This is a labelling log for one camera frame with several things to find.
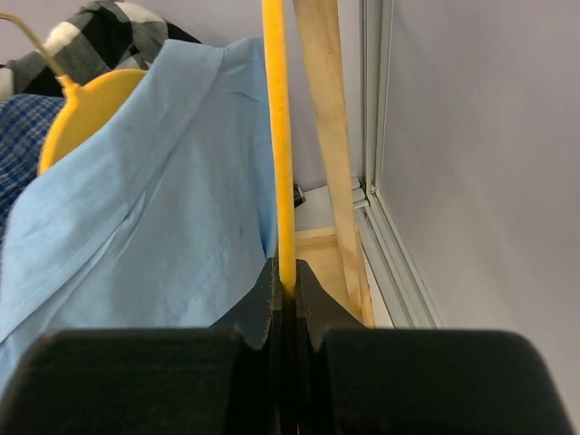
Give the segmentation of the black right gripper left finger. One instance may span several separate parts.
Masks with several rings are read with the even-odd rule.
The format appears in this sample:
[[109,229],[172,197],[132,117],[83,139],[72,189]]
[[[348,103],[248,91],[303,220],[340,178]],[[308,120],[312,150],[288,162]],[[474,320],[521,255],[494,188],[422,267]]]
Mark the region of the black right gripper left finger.
[[266,344],[281,296],[278,260],[268,258],[254,286],[210,328],[233,328],[250,348],[261,349]]

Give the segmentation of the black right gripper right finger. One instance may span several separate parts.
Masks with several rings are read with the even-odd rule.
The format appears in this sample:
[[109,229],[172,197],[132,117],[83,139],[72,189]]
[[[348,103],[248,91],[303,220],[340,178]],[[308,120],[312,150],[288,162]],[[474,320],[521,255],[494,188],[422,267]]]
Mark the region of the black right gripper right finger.
[[299,259],[295,284],[297,348],[317,352],[325,333],[336,328],[363,328],[363,324],[324,290],[309,264]]

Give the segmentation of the yellow hanger of white shirt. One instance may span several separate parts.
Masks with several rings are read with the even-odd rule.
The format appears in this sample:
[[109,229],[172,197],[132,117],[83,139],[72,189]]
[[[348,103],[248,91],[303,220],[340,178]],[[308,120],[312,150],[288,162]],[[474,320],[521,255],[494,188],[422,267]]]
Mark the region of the yellow hanger of white shirt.
[[275,197],[278,229],[279,277],[289,297],[295,295],[295,205],[292,140],[287,82],[284,3],[262,3],[272,150],[275,168]]

